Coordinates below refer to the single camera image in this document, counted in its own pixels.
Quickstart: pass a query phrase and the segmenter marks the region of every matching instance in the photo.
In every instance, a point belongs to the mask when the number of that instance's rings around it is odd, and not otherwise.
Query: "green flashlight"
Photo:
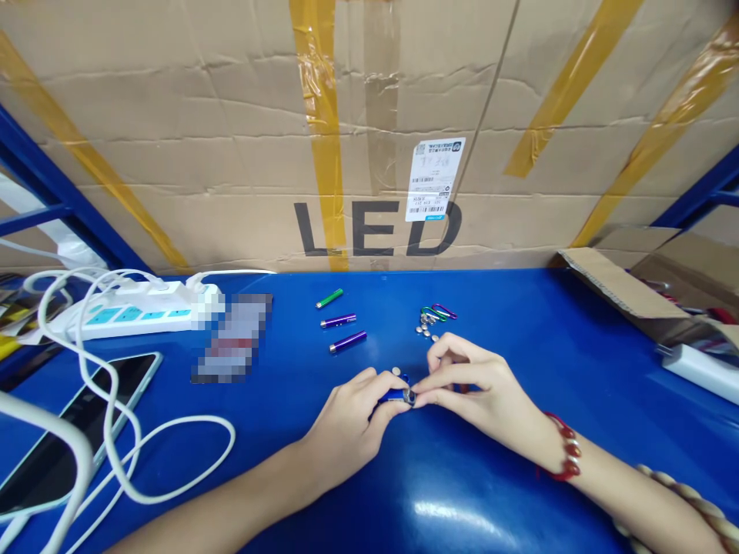
[[[342,289],[339,289],[336,292],[332,292],[330,295],[328,295],[327,297],[325,297],[320,302],[316,302],[316,307],[318,309],[321,309],[323,306],[325,306],[329,302],[331,302],[331,301],[339,298],[343,293],[344,293],[344,291]]]

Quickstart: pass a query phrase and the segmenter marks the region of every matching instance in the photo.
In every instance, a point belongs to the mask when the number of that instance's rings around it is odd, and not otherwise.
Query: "left hand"
[[[374,414],[372,410],[390,389],[407,387],[390,372],[377,375],[374,368],[367,368],[331,391],[313,427],[296,443],[302,463],[308,466],[304,469],[316,484],[317,496],[340,485],[377,456],[388,423],[410,406],[384,402]]]

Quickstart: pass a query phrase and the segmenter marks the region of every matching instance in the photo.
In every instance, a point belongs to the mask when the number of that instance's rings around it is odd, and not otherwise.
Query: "barcode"
[[[443,206],[427,206],[426,208],[411,208],[408,213],[443,212]]]

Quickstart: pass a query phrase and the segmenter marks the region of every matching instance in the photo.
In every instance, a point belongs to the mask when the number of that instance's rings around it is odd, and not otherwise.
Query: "phone screen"
[[[129,403],[155,360],[154,354],[148,354],[111,362],[118,370],[120,402]],[[110,375],[104,369],[99,369],[92,380],[101,389],[110,390]],[[85,387],[60,415],[85,433],[93,455],[102,446],[106,406],[105,400]],[[114,411],[113,422],[120,413]],[[66,442],[47,432],[0,489],[0,515],[64,498],[72,491],[76,475],[72,450]]]

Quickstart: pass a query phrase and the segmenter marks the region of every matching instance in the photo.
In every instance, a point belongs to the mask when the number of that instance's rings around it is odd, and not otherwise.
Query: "cardboard box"
[[[635,5],[621,34],[593,32],[603,13]],[[178,271],[161,235],[191,271],[541,267],[577,236],[733,10],[731,0],[0,2],[0,103],[157,272]],[[320,25],[304,25],[310,17]],[[592,78],[565,83],[582,90],[531,172],[508,175],[578,45],[611,35],[586,64]],[[648,225],[739,142],[738,93],[727,81],[681,123],[610,227]],[[414,149],[444,138],[466,141],[448,215],[408,222]],[[145,230],[121,190],[161,232]],[[3,250],[4,267],[28,264]]]
[[[603,242],[618,252],[614,247],[634,245],[640,236],[646,248],[650,240],[654,244],[656,235],[649,228],[628,229]],[[669,230],[663,229],[662,236],[667,235]],[[685,232],[646,254],[629,272],[594,248],[563,249],[559,254],[585,283],[655,342],[685,343],[706,352],[739,356],[739,325],[688,314],[657,292],[655,285],[642,281],[667,283],[666,293],[682,306],[723,308],[739,321],[739,248]]]

